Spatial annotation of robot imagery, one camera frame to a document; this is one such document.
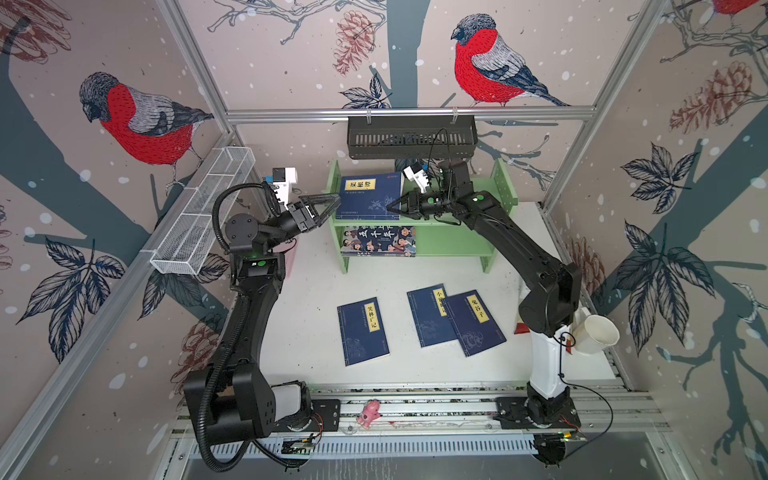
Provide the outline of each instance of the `book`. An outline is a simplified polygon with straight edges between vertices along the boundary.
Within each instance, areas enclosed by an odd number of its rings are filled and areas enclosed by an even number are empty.
[[[341,204],[336,209],[340,220],[399,220],[386,206],[400,198],[402,173],[342,177]]]
[[[344,227],[344,257],[415,257],[414,227]]]
[[[375,297],[342,305],[337,310],[347,366],[389,355],[379,301]]]
[[[464,355],[472,356],[507,341],[477,290],[449,296],[445,305]]]
[[[442,283],[408,292],[413,322],[422,348],[456,340],[448,310],[445,308]]]

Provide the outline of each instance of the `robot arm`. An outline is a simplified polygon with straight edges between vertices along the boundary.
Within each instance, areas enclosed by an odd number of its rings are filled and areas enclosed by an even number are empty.
[[[421,194],[414,189],[389,205],[389,210],[413,219],[451,214],[487,239],[520,273],[531,292],[518,311],[532,332],[532,374],[528,384],[528,414],[533,423],[556,421],[568,403],[568,387],[559,376],[560,335],[567,331],[578,308],[581,271],[564,265],[525,234],[489,192],[475,192],[467,164],[439,164],[442,189]]]

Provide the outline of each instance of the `wallpaper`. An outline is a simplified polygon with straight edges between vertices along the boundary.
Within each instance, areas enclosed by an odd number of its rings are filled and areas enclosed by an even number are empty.
[[[5,441],[219,132],[153,2],[9,0],[0,12]],[[177,310],[197,308],[205,287],[177,283]]]
[[[580,121],[479,122],[478,146],[470,159],[470,174],[489,177],[493,161],[507,165],[521,201],[540,201],[568,152]],[[336,124],[243,124],[237,130],[253,149],[262,176],[275,167],[296,167],[299,188],[316,194],[326,188],[328,173],[338,160],[342,174],[402,170],[392,160],[353,160],[346,144],[346,122]]]
[[[180,3],[229,109],[592,104],[642,5]]]
[[[552,212],[699,478],[768,478],[767,22],[672,1]]]

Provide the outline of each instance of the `pink toy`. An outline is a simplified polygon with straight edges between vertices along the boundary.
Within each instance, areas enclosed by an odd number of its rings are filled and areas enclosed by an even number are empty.
[[[357,416],[357,422],[362,425],[364,429],[368,429],[371,426],[371,422],[381,416],[379,413],[379,407],[381,404],[379,400],[371,400],[366,403],[365,408],[362,409],[360,415]]]

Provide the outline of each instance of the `white dot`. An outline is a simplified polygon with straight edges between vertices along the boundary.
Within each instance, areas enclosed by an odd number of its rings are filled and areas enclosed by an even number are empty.
[[[120,387],[122,387],[124,383],[125,383],[125,374],[121,373],[119,375],[116,375],[112,380],[109,381],[109,388],[113,390],[117,390]]]

